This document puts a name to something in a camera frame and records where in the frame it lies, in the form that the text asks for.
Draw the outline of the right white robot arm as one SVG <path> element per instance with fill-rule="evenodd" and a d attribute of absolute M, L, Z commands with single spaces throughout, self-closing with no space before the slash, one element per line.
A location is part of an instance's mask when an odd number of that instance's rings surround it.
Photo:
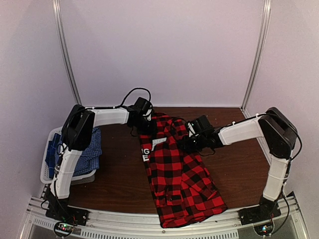
<path fill-rule="evenodd" d="M 268 179 L 263 191 L 264 201 L 256 208 L 259 219 L 267 219 L 274 211 L 276 201 L 287 181 L 293 150 L 300 140 L 297 128 L 276 107 L 262 114 L 226 126 L 213 127 L 205 115 L 185 124 L 186 135 L 177 141 L 178 147 L 187 152 L 200 152 L 204 148 L 215 150 L 236 142 L 263 138 L 271 156 Z"/>

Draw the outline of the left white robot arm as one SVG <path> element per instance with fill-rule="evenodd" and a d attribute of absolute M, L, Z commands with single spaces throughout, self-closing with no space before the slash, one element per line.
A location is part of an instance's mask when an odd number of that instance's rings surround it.
<path fill-rule="evenodd" d="M 62 144 L 59 146 L 59 159 L 54 168 L 50 194 L 57 200 L 69 197 L 76 164 L 91 142 L 93 128 L 126 124 L 147 131 L 151 128 L 152 112 L 153 106 L 149 102 L 141 106 L 110 108 L 86 108 L 75 105 L 62 127 Z"/>

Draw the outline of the red black plaid shirt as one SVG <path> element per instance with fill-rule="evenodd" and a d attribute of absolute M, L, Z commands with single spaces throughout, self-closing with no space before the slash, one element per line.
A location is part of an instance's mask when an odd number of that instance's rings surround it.
<path fill-rule="evenodd" d="M 140 134 L 142 159 L 160 226 L 180 228 L 227 210 L 198 153 L 188 154 L 177 142 L 187 135 L 181 119 L 154 113 L 155 132 Z"/>

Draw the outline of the blue checkered shirt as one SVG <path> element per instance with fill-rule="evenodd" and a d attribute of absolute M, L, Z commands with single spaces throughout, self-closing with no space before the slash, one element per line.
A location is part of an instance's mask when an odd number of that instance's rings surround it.
<path fill-rule="evenodd" d="M 53 131 L 53 137 L 48 141 L 47 153 L 45 157 L 46 165 L 48 166 L 48 177 L 50 179 L 54 176 L 54 167 L 58 162 L 59 155 L 57 150 L 61 144 L 61 133 L 57 130 Z M 99 157 L 102 154 L 101 149 L 101 130 L 98 127 L 93 128 L 92 138 L 89 146 L 82 152 L 73 176 L 81 176 L 99 169 Z"/>

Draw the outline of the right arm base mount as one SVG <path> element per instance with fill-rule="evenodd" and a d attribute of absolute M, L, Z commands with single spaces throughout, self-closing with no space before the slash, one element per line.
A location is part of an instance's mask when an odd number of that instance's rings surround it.
<path fill-rule="evenodd" d="M 254 224 L 262 221 L 271 220 L 281 215 L 278 199 L 270 201 L 263 196 L 259 204 L 250 208 L 242 208 L 238 211 L 241 225 Z"/>

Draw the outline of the left aluminium corner post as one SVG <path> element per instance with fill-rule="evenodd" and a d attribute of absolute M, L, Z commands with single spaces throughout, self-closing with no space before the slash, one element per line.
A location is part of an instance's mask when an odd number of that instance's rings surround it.
<path fill-rule="evenodd" d="M 63 19 L 62 19 L 60 1 L 53 0 L 52 5 L 53 5 L 53 13 L 54 13 L 56 27 L 57 27 L 59 44 L 60 44 L 61 53 L 62 53 L 62 59 L 64 62 L 67 78 L 68 78 L 70 88 L 71 88 L 71 92 L 72 92 L 72 95 L 73 95 L 75 102 L 77 104 L 82 104 L 79 90 L 78 90 L 78 87 L 77 87 L 77 84 L 76 84 L 76 81 L 74 78 L 72 64 L 71 64 L 71 60 L 70 60 L 70 56 L 69 56 L 69 52 L 68 52 L 67 41 L 66 41 L 64 27 L 63 27 Z"/>

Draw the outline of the right circuit board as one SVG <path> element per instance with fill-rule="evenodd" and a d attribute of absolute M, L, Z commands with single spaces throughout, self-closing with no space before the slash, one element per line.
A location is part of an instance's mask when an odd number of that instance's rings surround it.
<path fill-rule="evenodd" d="M 258 236 L 268 237 L 274 230 L 274 224 L 272 222 L 259 224 L 254 226 L 254 231 Z"/>

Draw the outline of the aluminium corner post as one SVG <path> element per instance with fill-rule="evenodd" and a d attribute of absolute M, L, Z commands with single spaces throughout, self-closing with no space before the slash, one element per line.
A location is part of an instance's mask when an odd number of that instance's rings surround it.
<path fill-rule="evenodd" d="M 69 56 L 69 52 L 68 52 L 67 41 L 66 41 L 64 27 L 63 27 L 63 19 L 62 19 L 60 1 L 53 0 L 52 5 L 53 5 L 53 13 L 54 13 L 56 27 L 57 27 L 59 44 L 60 44 L 61 53 L 62 53 L 62 59 L 64 62 L 67 78 L 68 78 L 70 88 L 71 88 L 71 92 L 72 92 L 72 95 L 73 95 L 75 102 L 77 104 L 82 104 L 79 90 L 78 90 L 78 87 L 77 87 L 77 84 L 76 84 L 76 81 L 74 78 L 72 64 L 71 64 L 71 60 L 70 60 L 70 56 Z"/>
<path fill-rule="evenodd" d="M 249 100 L 250 100 L 250 97 L 251 97 L 251 94 L 253 91 L 255 80 L 257 78 L 259 66 L 260 66 L 261 59 L 262 59 L 262 52 L 263 52 L 266 38 L 267 38 L 267 34 L 268 34 L 270 17 L 271 17 L 271 1 L 264 0 L 264 6 L 263 6 L 263 11 L 262 11 L 261 25 L 260 25 L 260 31 L 259 31 L 258 41 L 257 41 L 256 52 L 255 52 L 255 56 L 254 56 L 254 61 L 253 61 L 248 85 L 247 85 L 244 99 L 243 99 L 243 102 L 241 105 L 241 111 L 244 113 L 247 111 L 247 106 L 248 106 L 248 103 L 249 103 Z"/>

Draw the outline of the white plastic laundry basket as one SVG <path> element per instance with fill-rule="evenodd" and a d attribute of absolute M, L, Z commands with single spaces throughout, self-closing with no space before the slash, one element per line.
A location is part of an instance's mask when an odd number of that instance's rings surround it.
<path fill-rule="evenodd" d="M 47 150 L 49 147 L 49 141 L 53 140 L 54 135 L 56 133 L 61 134 L 61 130 L 62 130 L 62 127 L 54 128 L 48 135 L 45 150 L 44 150 L 44 155 L 43 155 L 41 173 L 40 173 L 40 180 L 43 184 L 50 184 L 52 182 L 52 179 L 49 178 L 49 166 L 47 165 L 45 160 L 47 156 Z M 96 169 L 90 171 L 87 174 L 73 176 L 71 180 L 71 186 L 93 182 L 95 180 L 95 173 L 96 173 Z"/>

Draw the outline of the left circuit board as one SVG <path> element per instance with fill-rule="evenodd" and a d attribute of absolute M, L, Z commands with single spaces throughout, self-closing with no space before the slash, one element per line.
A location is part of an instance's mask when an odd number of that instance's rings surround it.
<path fill-rule="evenodd" d="M 67 237 L 74 231 L 74 226 L 65 222 L 57 222 L 53 227 L 54 233 L 58 237 Z"/>

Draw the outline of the circuit board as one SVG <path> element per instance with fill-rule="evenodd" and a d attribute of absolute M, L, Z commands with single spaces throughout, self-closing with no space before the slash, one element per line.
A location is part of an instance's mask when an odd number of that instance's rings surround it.
<path fill-rule="evenodd" d="M 54 233 L 58 237 L 67 237 L 74 231 L 74 226 L 65 222 L 57 222 L 53 227 Z"/>
<path fill-rule="evenodd" d="M 268 237 L 274 230 L 274 224 L 272 222 L 259 224 L 254 226 L 254 231 L 258 236 Z"/>

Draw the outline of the right aluminium corner post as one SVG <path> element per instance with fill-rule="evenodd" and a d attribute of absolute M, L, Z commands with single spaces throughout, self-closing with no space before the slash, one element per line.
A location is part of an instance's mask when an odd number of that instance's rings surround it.
<path fill-rule="evenodd" d="M 264 0 L 264 6 L 263 6 L 263 11 L 262 11 L 261 25 L 260 25 L 260 31 L 259 31 L 258 41 L 257 41 L 256 52 L 255 52 L 255 56 L 254 56 L 254 61 L 253 61 L 248 85 L 247 85 L 244 99 L 243 99 L 243 102 L 241 105 L 241 111 L 244 113 L 247 111 L 247 106 L 248 106 L 248 103 L 249 103 L 249 100 L 250 100 L 250 97 L 251 97 L 251 94 L 253 91 L 255 80 L 257 78 L 259 66 L 260 66 L 261 59 L 262 59 L 262 52 L 263 52 L 266 38 L 267 38 L 267 34 L 268 34 L 270 17 L 271 17 L 271 1 Z"/>

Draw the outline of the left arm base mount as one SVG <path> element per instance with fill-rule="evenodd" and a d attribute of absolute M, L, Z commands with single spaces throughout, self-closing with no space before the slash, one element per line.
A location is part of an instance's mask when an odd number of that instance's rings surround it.
<path fill-rule="evenodd" d="M 46 217 L 75 226 L 86 226 L 89 212 L 68 206 L 68 199 L 57 199 L 51 192 L 44 196 L 48 202 Z"/>

